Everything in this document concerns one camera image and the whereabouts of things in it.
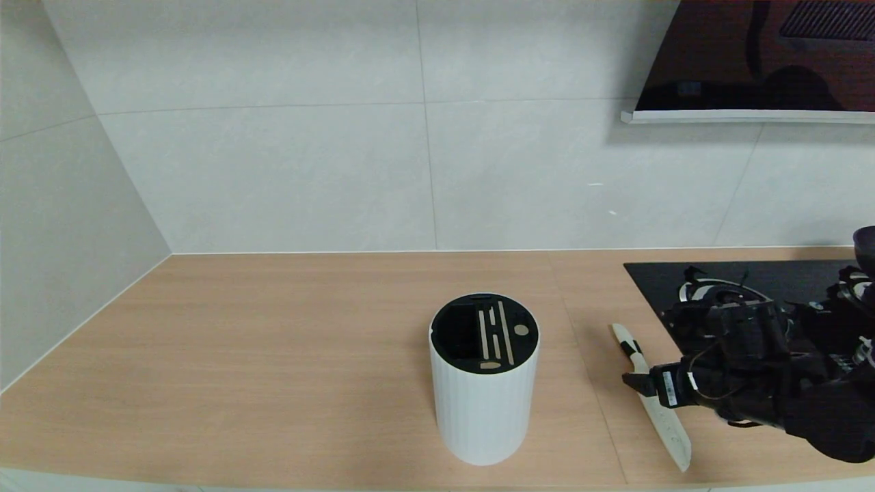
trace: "knife block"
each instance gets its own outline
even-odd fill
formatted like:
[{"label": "knife block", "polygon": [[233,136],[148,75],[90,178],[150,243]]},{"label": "knife block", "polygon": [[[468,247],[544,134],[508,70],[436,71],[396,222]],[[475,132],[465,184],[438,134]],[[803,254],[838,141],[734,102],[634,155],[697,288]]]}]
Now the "knife block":
[{"label": "knife block", "polygon": [[520,447],[540,346],[534,316],[499,294],[463,296],[437,312],[429,326],[437,427],[459,459],[492,465]]}]

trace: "countertop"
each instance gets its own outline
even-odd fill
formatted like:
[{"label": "countertop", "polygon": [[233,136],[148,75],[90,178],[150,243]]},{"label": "countertop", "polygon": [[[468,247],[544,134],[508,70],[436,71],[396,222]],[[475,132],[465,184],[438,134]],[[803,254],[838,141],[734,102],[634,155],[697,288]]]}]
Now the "countertop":
[{"label": "countertop", "polygon": [[[682,474],[608,325],[679,352],[624,262],[852,258],[847,248],[175,256],[3,394],[0,467],[133,481],[372,490],[681,488],[875,474],[770,428],[679,415]],[[427,326],[498,292],[538,318],[528,437],[474,467],[438,435]]]}]

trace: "white tiled wall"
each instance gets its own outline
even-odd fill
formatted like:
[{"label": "white tiled wall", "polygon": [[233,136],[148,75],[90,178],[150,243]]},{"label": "white tiled wall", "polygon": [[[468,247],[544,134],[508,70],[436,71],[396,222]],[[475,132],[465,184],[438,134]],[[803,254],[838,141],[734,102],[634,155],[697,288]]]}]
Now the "white tiled wall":
[{"label": "white tiled wall", "polygon": [[676,0],[46,1],[176,252],[849,243],[875,221],[875,127],[618,122]]},{"label": "white tiled wall", "polygon": [[42,5],[0,11],[0,388],[169,252]]}]

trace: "knife handle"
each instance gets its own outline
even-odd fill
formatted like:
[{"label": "knife handle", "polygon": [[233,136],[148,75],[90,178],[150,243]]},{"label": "knife handle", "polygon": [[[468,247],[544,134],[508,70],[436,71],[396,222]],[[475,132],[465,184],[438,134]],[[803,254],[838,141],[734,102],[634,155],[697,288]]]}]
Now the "knife handle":
[{"label": "knife handle", "polygon": [[619,346],[623,349],[623,353],[626,354],[626,357],[632,361],[632,365],[635,367],[636,372],[649,372],[650,366],[648,362],[644,360],[644,355],[641,353],[641,346],[638,345],[638,341],[633,340],[632,343],[627,341],[620,342]]}]

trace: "kitchen knife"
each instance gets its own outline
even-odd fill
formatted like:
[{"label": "kitchen knife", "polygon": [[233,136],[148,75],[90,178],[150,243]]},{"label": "kitchen knife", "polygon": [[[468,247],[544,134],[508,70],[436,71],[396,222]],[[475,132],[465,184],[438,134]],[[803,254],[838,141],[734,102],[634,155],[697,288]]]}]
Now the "kitchen knife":
[{"label": "kitchen knife", "polygon": [[[611,328],[620,346],[623,347],[623,351],[632,361],[635,372],[649,374],[650,366],[644,360],[644,355],[641,354],[641,346],[638,345],[638,341],[629,333],[629,330],[617,323],[612,324]],[[641,394],[638,396],[641,398],[644,410],[647,411],[656,432],[662,439],[662,444],[668,450],[668,454],[675,460],[682,472],[687,471],[693,455],[693,445],[687,432],[683,430],[681,420],[674,410],[662,406],[658,397],[645,397]]]}]

